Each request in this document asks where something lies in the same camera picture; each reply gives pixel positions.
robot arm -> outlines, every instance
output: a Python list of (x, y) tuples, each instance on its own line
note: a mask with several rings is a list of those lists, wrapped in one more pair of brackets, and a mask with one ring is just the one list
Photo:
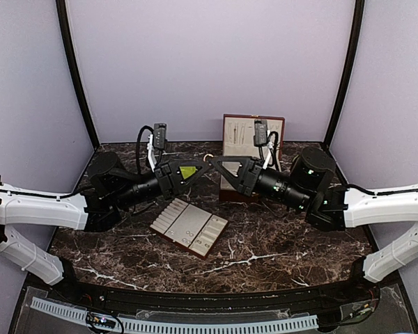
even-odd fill
[[(232, 173), (223, 165), (236, 162)], [(305, 221), (328, 232), (397, 221), (418, 222), (418, 184), (368, 191), (354, 185), (329, 188), (335, 162), (322, 150), (305, 148), (289, 175), (264, 169), (252, 157), (215, 157), (210, 163), (240, 193), (252, 193), (306, 212)], [(390, 245), (356, 261), (352, 278), (376, 283), (418, 257), (418, 223)]]
[[(121, 221), (120, 210), (163, 196), (184, 193), (204, 174), (203, 161), (171, 161), (153, 164), (144, 174), (127, 171), (114, 152), (101, 154), (88, 168), (91, 186), (71, 194), (27, 191), (1, 183), (0, 176), (0, 255), (37, 275), (48, 285), (74, 280), (71, 263), (59, 259), (25, 239), (9, 224), (51, 225), (105, 232)], [(181, 168), (194, 173), (184, 178)]]

green sticker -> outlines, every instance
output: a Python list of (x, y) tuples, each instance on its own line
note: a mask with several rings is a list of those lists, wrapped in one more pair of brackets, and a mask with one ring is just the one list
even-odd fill
[(184, 166), (180, 167), (181, 175), (183, 176), (183, 179), (186, 180), (188, 177), (193, 176), (193, 174), (196, 173), (196, 167), (195, 166)]

lavender wall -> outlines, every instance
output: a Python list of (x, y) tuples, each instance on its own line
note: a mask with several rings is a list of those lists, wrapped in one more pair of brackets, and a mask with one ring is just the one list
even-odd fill
[[(367, 1), (332, 152), (349, 182), (368, 188), (418, 182), (418, 0)], [(381, 224), (380, 247), (410, 224)], [(401, 270), (418, 318), (418, 260)]]
[[(0, 1), (0, 174), (16, 186), (69, 192), (93, 152), (72, 87), (55, 1)], [(18, 226), (46, 248), (53, 229)], [(25, 273), (0, 258), (0, 334)]]
[(223, 113), (286, 117), (286, 140), (321, 141), (354, 1), (68, 1), (102, 142), (164, 121), (170, 140), (221, 140)]

marble table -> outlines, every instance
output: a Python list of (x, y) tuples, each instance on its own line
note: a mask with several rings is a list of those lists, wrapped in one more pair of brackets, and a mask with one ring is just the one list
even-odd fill
[[(318, 144), (285, 142), (282, 168), (288, 169), (306, 145)], [(96, 155), (117, 152), (125, 167), (135, 171), (134, 147), (133, 143), (102, 145)], [(170, 143), (164, 159), (202, 159), (206, 153), (220, 155), (222, 143)], [(212, 169), (180, 196), (229, 221), (206, 260), (149, 230), (168, 204), (163, 200), (138, 216), (125, 214), (106, 233), (59, 228), (50, 252), (69, 259), (82, 282), (182, 293), (264, 292), (335, 283), (348, 277), (354, 260), (371, 252), (361, 228), (325, 233), (305, 223), (303, 214), (288, 213), (282, 205), (268, 202), (270, 211), (262, 204), (219, 202), (219, 181)], [(81, 185), (87, 183), (85, 174)]]

black cable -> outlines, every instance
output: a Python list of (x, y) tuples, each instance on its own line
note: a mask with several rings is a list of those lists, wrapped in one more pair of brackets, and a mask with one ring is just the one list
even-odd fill
[(268, 142), (271, 140), (271, 136), (274, 135), (274, 145), (271, 150), (272, 163), (270, 167), (275, 166), (275, 168), (280, 172), (279, 162), (277, 161), (277, 146), (279, 145), (279, 134), (276, 131), (271, 131), (268, 136)]
[(149, 127), (148, 125), (144, 125), (138, 133), (138, 138), (137, 138), (137, 146), (136, 146), (136, 160), (137, 160), (137, 170), (138, 170), (138, 174), (142, 174), (141, 173), (141, 162), (139, 161), (139, 154), (140, 154), (140, 150), (141, 150), (141, 138), (142, 138), (142, 134), (144, 133), (144, 131), (150, 131), (153, 134), (153, 129), (152, 127)]
[(329, 299), (331, 301), (336, 301), (337, 303), (349, 303), (349, 302), (351, 302), (350, 299), (340, 299), (340, 298), (328, 296), (326, 294), (319, 294), (319, 297)]
[(0, 189), (0, 193), (11, 193), (13, 195), (23, 195), (23, 196), (32, 196), (32, 197), (39, 197), (39, 198), (52, 198), (52, 199), (65, 199), (65, 198), (69, 198), (72, 197), (74, 195), (77, 195), (78, 193), (81, 193), (82, 191), (85, 190), (89, 190), (89, 189), (94, 189), (93, 186), (83, 186), (78, 188), (77, 190), (73, 191), (72, 193), (69, 193), (67, 195), (62, 195), (62, 196), (54, 196), (54, 195), (45, 195), (43, 193), (28, 193), (26, 191), (15, 191), (15, 190), (6, 190), (6, 189)]
[(260, 155), (260, 160), (265, 161), (265, 157), (263, 156), (263, 148), (261, 146), (258, 148), (258, 154)]
[(370, 311), (370, 312), (368, 313), (368, 315), (367, 315), (365, 318), (360, 319), (360, 320), (358, 320), (358, 321), (354, 321), (354, 322), (347, 322), (347, 323), (345, 323), (345, 321), (348, 321), (348, 320), (350, 320), (350, 319), (352, 319), (352, 318), (353, 318), (353, 317), (350, 317), (350, 315), (349, 315), (349, 316), (347, 316), (346, 318), (342, 319), (341, 321), (339, 321), (339, 322), (337, 322), (337, 323), (333, 323), (333, 324), (322, 324), (322, 323), (319, 323), (319, 325), (320, 325), (320, 326), (322, 326), (322, 327), (333, 327), (333, 326), (351, 326), (351, 325), (357, 325), (357, 324), (360, 324), (360, 323), (362, 323), (362, 322), (364, 322), (364, 321), (368, 320), (368, 319), (371, 317), (371, 315), (372, 315), (373, 313), (375, 313), (376, 309), (378, 308), (378, 306), (379, 306), (379, 304), (380, 304), (381, 290), (380, 290), (379, 286), (378, 286), (378, 291), (379, 291), (379, 293), (378, 293), (378, 298), (377, 298), (376, 300), (373, 300), (373, 292), (371, 292), (371, 293), (372, 293), (372, 300), (371, 300), (371, 302), (369, 303), (369, 306), (367, 306), (367, 307), (371, 307), (371, 304), (372, 304), (372, 302), (374, 302), (374, 301), (376, 302), (376, 304), (375, 304), (375, 306), (374, 306), (373, 310), (372, 310), (372, 311)]
[[(73, 305), (76, 305), (76, 303), (74, 301), (71, 301), (70, 299), (68, 299), (67, 297), (65, 297), (64, 295), (62, 295), (59, 291), (57, 291), (57, 290), (55, 290), (53, 288), (50, 288), (50, 290), (56, 292), (56, 294), (58, 296), (60, 296), (61, 298), (65, 299), (68, 303), (73, 304)], [(121, 326), (121, 331), (120, 331), (119, 334), (124, 334), (125, 329), (124, 329), (123, 322), (116, 315), (113, 315), (112, 312), (107, 312), (107, 311), (101, 310), (100, 308), (96, 308), (94, 306), (86, 306), (86, 307), (87, 307), (88, 310), (94, 310), (95, 312), (99, 312), (102, 315), (107, 315), (107, 316), (110, 316), (113, 319), (115, 319), (119, 323), (119, 326)]]
[(156, 204), (156, 201), (154, 201), (153, 203), (149, 204), (147, 207), (144, 207), (142, 210), (139, 210), (138, 212), (132, 212), (131, 216), (132, 217), (135, 217), (135, 216), (138, 216), (140, 214), (143, 214), (144, 212), (146, 212), (147, 210), (149, 210), (155, 204)]
[(284, 214), (282, 214), (282, 215), (278, 215), (278, 214), (276, 214), (275, 212), (274, 212), (274, 210), (271, 208), (271, 207), (268, 207), (267, 205), (266, 205), (266, 203), (265, 202), (263, 202), (263, 200), (261, 200), (260, 201), (260, 203), (266, 208), (266, 209), (268, 209), (270, 212), (271, 212), (271, 214), (274, 216), (274, 217), (276, 217), (276, 218), (279, 218), (279, 219), (283, 219), (283, 218), (285, 218), (286, 216), (288, 216), (288, 213), (284, 213)]
[(126, 170), (123, 170), (121, 168), (112, 168), (109, 171), (109, 175), (122, 177), (123, 179), (127, 179), (130, 181), (139, 182), (139, 175), (133, 174), (131, 172), (128, 172)]
[(418, 193), (418, 188), (415, 189), (404, 189), (404, 190), (391, 190), (391, 191), (381, 191), (380, 193), (376, 193), (374, 191), (367, 190), (365, 188), (362, 188), (361, 186), (357, 186), (356, 184), (346, 184), (345, 185), (348, 188), (354, 188), (362, 193), (365, 193), (370, 196), (389, 196), (389, 195), (395, 195), (397, 193)]
[(161, 160), (162, 160), (162, 153), (163, 153), (163, 151), (162, 151), (162, 150), (160, 150), (160, 155), (159, 155), (159, 157), (158, 157), (158, 160), (156, 161), (156, 166), (159, 166), (159, 164), (161, 163)]
[(96, 328), (96, 327), (95, 327), (95, 325), (93, 325), (93, 322), (90, 322), (90, 323), (86, 322), (86, 324), (87, 324), (87, 325), (90, 325), (90, 326), (91, 326), (91, 328), (92, 328), (92, 329), (94, 329), (94, 331), (91, 331), (91, 332), (96, 333), (96, 334), (102, 333), (102, 331), (101, 331), (100, 329)]

